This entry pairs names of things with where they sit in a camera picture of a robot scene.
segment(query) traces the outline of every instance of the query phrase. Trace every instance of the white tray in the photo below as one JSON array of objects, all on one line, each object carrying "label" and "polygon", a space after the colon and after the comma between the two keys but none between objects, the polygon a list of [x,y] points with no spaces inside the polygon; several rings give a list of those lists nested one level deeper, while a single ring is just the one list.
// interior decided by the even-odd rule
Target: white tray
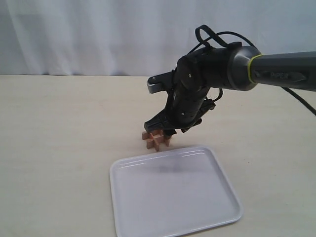
[{"label": "white tray", "polygon": [[175,237],[242,216],[232,186],[206,147],[118,160],[110,180],[118,237]]}]

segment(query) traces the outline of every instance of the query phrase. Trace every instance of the white backdrop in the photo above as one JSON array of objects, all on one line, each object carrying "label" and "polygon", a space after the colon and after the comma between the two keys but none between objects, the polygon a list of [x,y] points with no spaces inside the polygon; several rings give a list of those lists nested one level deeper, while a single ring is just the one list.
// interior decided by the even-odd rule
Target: white backdrop
[{"label": "white backdrop", "polygon": [[164,73],[202,24],[265,54],[316,51],[316,0],[0,0],[0,74]]}]

